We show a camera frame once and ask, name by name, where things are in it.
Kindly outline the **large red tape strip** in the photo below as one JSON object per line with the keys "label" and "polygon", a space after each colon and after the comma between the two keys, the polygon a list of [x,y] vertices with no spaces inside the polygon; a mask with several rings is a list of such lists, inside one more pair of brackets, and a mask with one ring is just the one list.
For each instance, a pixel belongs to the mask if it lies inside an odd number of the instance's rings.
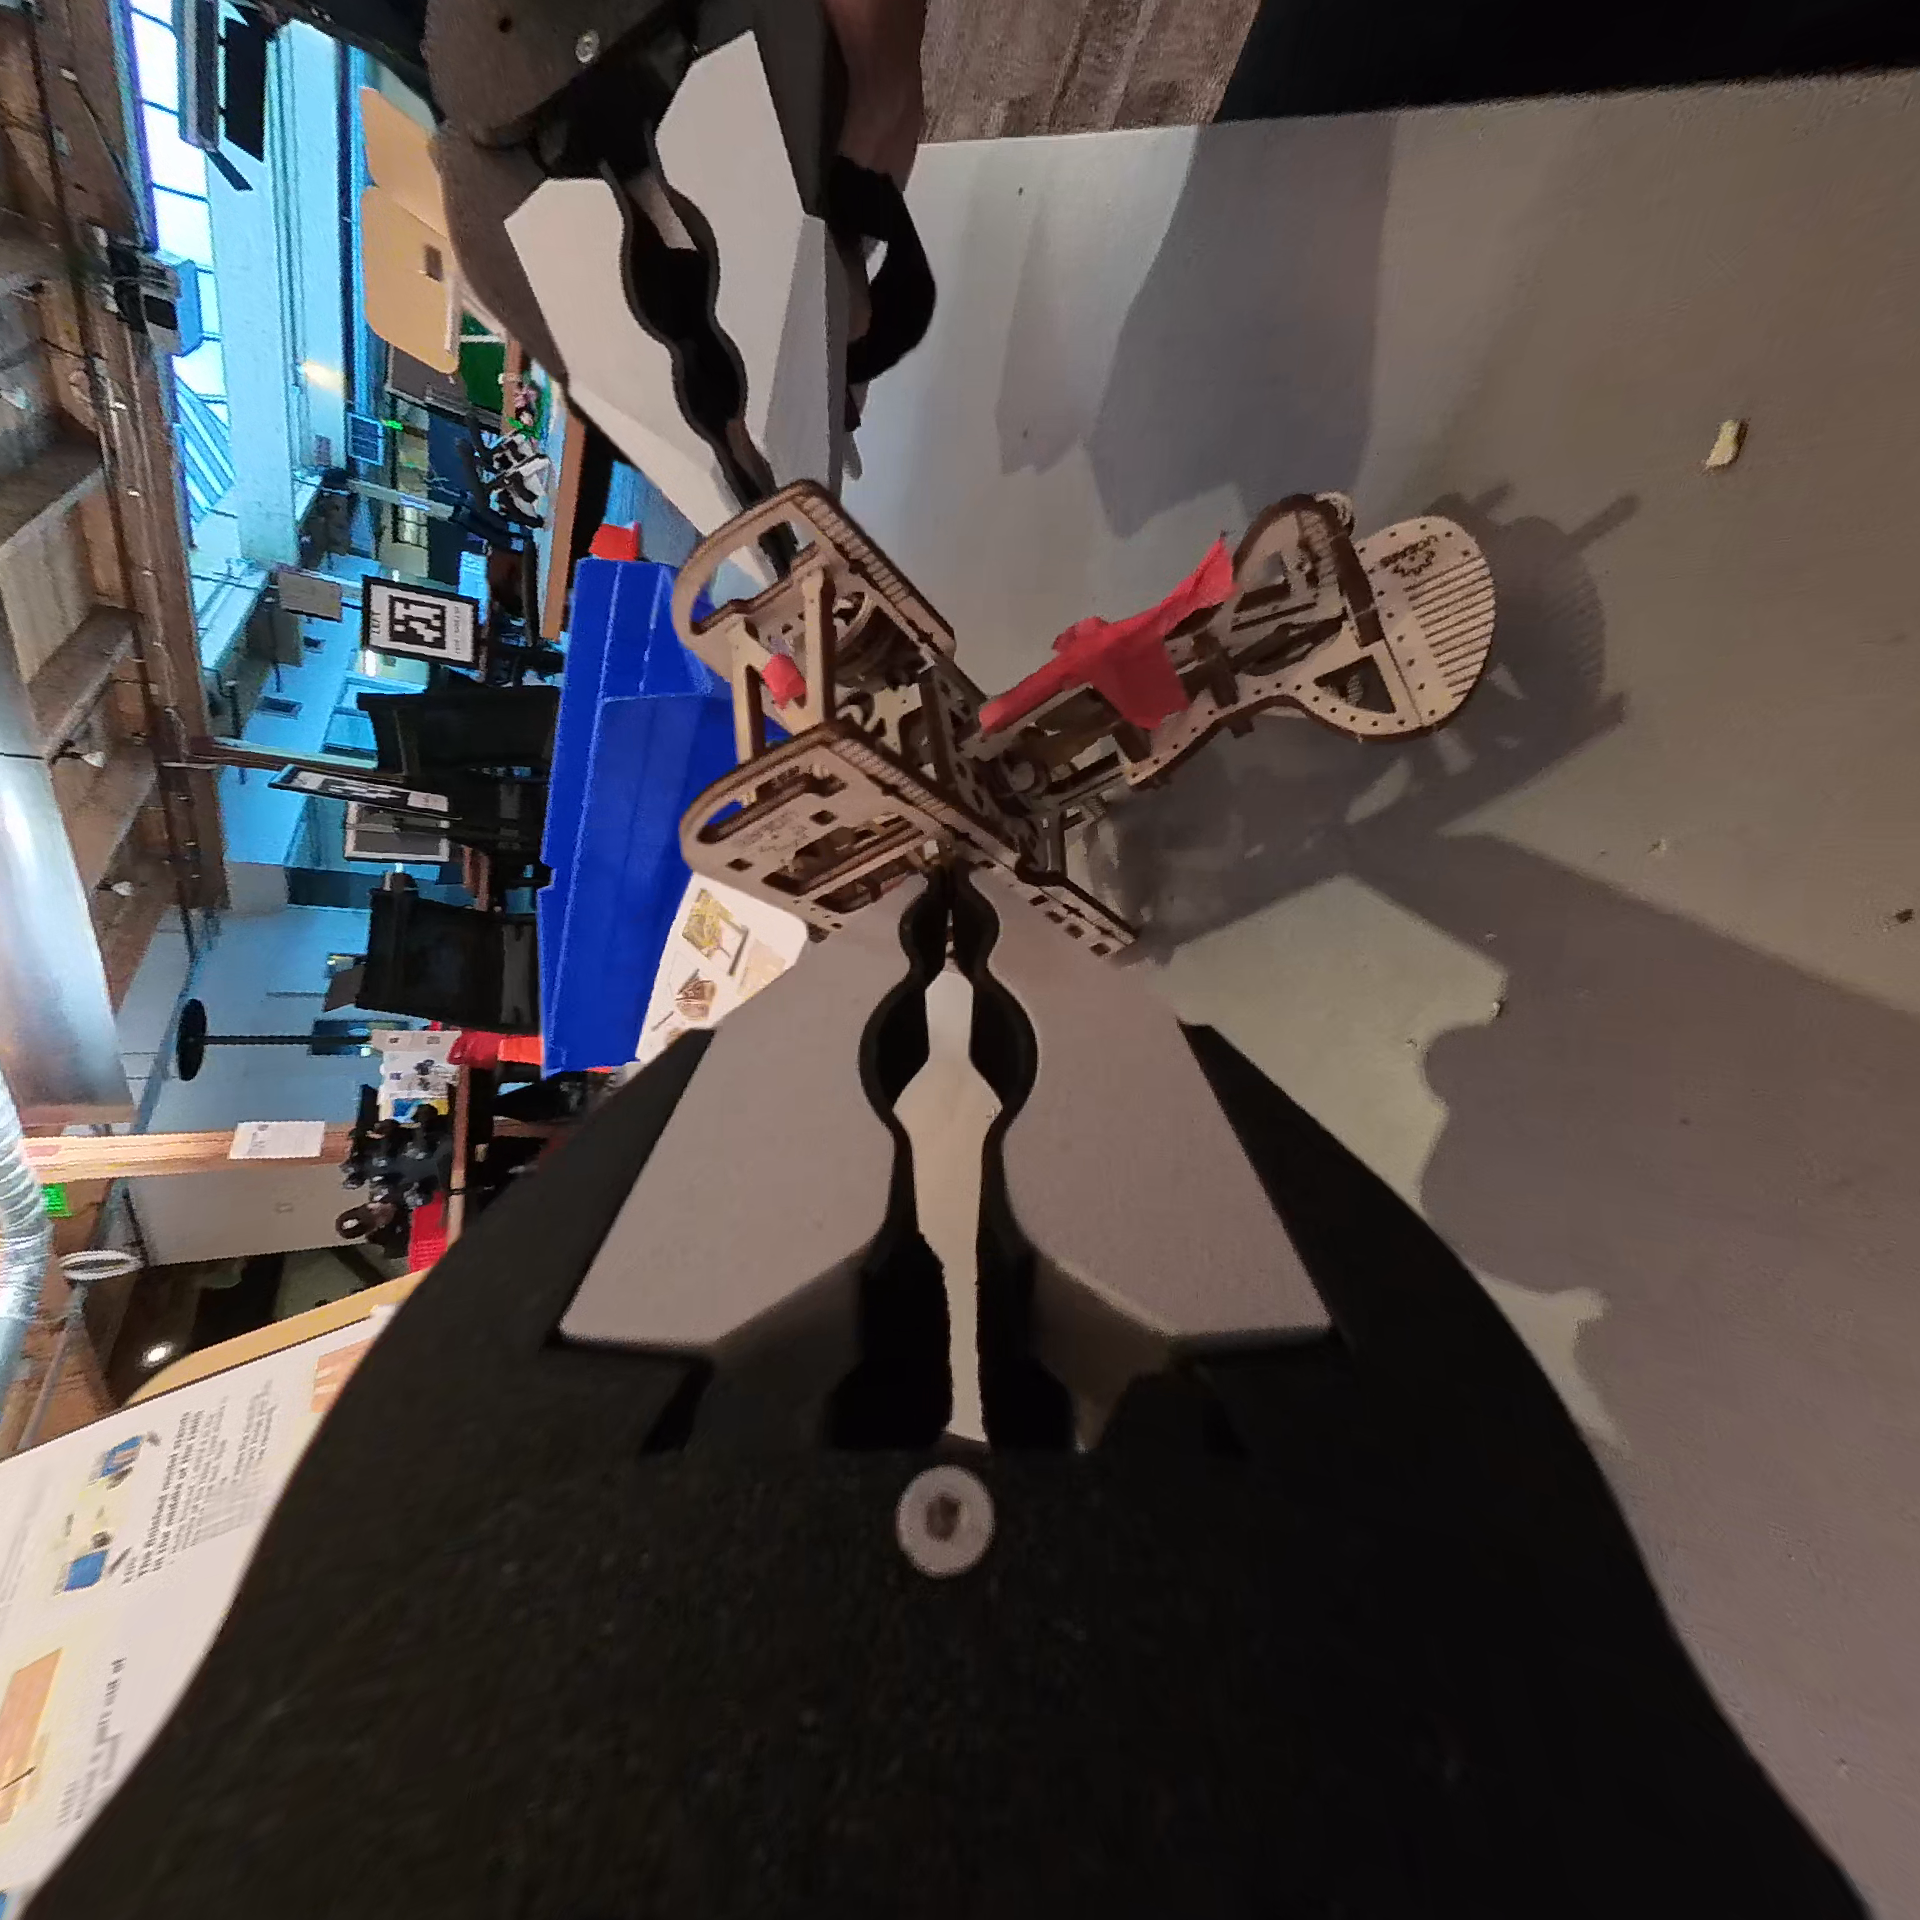
{"label": "large red tape strip", "polygon": [[1048,702],[1092,690],[1133,729],[1157,729],[1190,704],[1168,637],[1190,617],[1208,617],[1231,592],[1231,553],[1214,539],[1201,563],[1157,606],[1107,620],[1088,616],[1052,643],[1052,659],[989,700],[975,717],[981,737],[997,737],[1039,714]]}

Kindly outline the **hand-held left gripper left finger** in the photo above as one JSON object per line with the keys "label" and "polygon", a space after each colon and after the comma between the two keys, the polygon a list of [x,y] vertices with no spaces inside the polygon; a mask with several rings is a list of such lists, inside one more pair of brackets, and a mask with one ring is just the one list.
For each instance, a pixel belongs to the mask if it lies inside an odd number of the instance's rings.
{"label": "hand-held left gripper left finger", "polygon": [[907,881],[689,1046],[567,1344],[700,1362],[717,1432],[943,1438],[951,1314],[897,1102],[927,1066],[945,926],[943,884]]}

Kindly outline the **framed fiducial marker sign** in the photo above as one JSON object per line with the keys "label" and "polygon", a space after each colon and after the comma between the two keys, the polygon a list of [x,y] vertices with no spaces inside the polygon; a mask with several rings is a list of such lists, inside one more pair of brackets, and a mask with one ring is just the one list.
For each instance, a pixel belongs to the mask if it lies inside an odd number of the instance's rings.
{"label": "framed fiducial marker sign", "polygon": [[435,582],[365,577],[361,616],[361,644],[373,654],[428,666],[478,666],[484,610],[467,594]]}

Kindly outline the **black floor mat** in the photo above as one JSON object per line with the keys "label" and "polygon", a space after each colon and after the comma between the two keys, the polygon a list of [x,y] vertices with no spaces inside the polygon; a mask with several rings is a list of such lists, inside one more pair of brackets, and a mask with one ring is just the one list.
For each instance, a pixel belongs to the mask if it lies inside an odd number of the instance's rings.
{"label": "black floor mat", "polygon": [[1214,120],[1915,67],[1915,2],[1261,2]]}

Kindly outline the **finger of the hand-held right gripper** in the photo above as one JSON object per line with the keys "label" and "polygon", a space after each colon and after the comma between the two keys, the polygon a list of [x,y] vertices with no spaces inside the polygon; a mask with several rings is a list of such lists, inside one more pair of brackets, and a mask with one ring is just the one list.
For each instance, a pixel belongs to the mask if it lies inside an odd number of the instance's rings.
{"label": "finger of the hand-held right gripper", "polygon": [[[662,394],[687,401],[702,440],[731,418],[741,396],[736,358],[712,326],[710,269],[656,195],[653,170],[636,187],[559,179],[542,184],[507,220],[559,355],[568,409],[637,473],[637,434]],[[693,525],[721,525],[768,497],[664,500]]]}
{"label": "finger of the hand-held right gripper", "polygon": [[739,32],[695,53],[652,140],[656,204],[710,269],[710,323],[739,369],[702,440],[661,396],[637,468],[664,497],[843,488],[852,275],[824,220],[847,72],[831,32]]}

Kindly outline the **instruction poster board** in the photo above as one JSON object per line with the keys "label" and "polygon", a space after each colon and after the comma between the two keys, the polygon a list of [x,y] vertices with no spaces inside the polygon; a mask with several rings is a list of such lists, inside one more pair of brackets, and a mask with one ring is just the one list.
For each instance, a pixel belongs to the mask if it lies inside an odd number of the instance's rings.
{"label": "instruction poster board", "polygon": [[156,1742],[334,1401],[422,1281],[183,1356],[1,1467],[1,1914]]}

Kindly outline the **black floor lamp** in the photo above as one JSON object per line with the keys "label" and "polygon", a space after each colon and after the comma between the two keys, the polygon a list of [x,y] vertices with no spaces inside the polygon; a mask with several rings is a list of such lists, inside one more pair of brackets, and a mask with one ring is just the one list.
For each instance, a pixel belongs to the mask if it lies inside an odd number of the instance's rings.
{"label": "black floor lamp", "polygon": [[201,1077],[212,1050],[279,1050],[312,1061],[365,1059],[373,1050],[373,1027],[347,1020],[318,1020],[305,1030],[289,1033],[222,1033],[208,1025],[201,998],[187,998],[175,1020],[174,1075],[181,1084]]}

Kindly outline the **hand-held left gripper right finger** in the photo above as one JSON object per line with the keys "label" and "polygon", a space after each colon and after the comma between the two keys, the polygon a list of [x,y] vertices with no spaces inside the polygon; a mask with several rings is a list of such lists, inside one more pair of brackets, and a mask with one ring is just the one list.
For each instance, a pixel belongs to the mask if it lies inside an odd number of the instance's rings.
{"label": "hand-held left gripper right finger", "polygon": [[988,1443],[1084,1446],[1143,1377],[1331,1334],[1163,997],[1000,870],[953,882],[953,957],[999,1104],[975,1230]]}

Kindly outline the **grey desk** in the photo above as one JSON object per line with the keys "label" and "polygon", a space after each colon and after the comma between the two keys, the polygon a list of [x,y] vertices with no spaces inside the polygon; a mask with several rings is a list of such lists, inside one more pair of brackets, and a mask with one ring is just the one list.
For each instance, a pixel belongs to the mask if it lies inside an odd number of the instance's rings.
{"label": "grey desk", "polygon": [[[1915,1915],[1915,74],[931,146],[847,506],[984,688],[1293,489],[1495,571],[1079,881],[1453,1243],[1721,1700]],[[1717,425],[1743,452],[1703,470]]]}

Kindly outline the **wooden biplane model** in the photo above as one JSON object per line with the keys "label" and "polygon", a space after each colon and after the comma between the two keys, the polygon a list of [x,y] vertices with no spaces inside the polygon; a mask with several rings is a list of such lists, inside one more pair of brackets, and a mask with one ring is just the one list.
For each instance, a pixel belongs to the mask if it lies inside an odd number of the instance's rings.
{"label": "wooden biplane model", "polygon": [[[961,670],[951,621],[822,484],[782,488],[708,534],[675,589],[677,635],[727,683],[736,737],[733,773],[684,814],[687,867],[819,939],[907,877],[999,870],[1126,947],[1126,921],[1069,881],[1072,829],[1263,716],[1355,741],[1438,732],[1496,635],[1493,566],[1453,518],[1355,534],[1344,493],[1293,493],[1225,547],[1229,600],[1168,637],[1185,712],[1139,729],[1080,690],[981,737],[999,692]],[[771,652],[796,659],[807,706],[764,697]]]}

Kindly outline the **cluster of black devices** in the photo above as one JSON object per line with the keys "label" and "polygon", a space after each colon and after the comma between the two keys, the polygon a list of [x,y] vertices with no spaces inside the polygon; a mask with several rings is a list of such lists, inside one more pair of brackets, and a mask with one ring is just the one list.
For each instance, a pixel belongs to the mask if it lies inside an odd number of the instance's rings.
{"label": "cluster of black devices", "polygon": [[336,1217],[336,1235],[385,1258],[405,1254],[414,1213],[443,1198],[447,1174],[451,1125],[440,1110],[425,1108],[409,1122],[361,1117],[343,1162],[343,1186],[361,1195]]}

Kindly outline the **silver flexible duct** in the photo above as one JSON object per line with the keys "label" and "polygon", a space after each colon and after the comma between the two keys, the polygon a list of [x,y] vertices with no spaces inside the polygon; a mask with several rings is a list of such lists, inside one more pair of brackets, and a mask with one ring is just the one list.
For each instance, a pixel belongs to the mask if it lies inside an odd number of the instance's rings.
{"label": "silver flexible duct", "polygon": [[29,1164],[28,1138],[9,1091],[1,1084],[1,1416],[9,1419],[15,1372],[29,1333],[41,1322],[41,1296],[52,1262],[52,1220],[43,1205],[41,1180]]}

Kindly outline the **blue plastic bin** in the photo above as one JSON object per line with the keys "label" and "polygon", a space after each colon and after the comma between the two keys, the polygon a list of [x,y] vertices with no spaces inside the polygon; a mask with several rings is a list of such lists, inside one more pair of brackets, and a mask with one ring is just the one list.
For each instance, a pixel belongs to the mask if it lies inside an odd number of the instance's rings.
{"label": "blue plastic bin", "polygon": [[689,870],[687,808],[736,769],[728,685],[677,635],[677,574],[585,558],[574,571],[537,897],[543,1070],[633,1066]]}

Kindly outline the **grey sheet metal duct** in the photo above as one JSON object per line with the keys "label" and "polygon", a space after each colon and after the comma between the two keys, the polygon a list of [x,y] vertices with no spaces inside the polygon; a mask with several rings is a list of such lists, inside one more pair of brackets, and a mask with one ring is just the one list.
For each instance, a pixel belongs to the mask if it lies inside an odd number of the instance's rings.
{"label": "grey sheet metal duct", "polygon": [[89,891],[9,633],[1,635],[1,1067],[24,1122],[132,1117]]}

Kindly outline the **black office chair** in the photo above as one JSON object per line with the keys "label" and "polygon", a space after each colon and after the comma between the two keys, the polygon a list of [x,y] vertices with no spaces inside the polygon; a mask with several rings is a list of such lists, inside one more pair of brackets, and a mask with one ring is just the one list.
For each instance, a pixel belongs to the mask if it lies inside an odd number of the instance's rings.
{"label": "black office chair", "polygon": [[368,950],[328,980],[321,1009],[537,1035],[537,920],[425,898],[409,881],[380,888]]}
{"label": "black office chair", "polygon": [[272,789],[375,809],[468,849],[535,852],[559,726],[559,690],[478,683],[363,692],[375,769],[288,765]]}

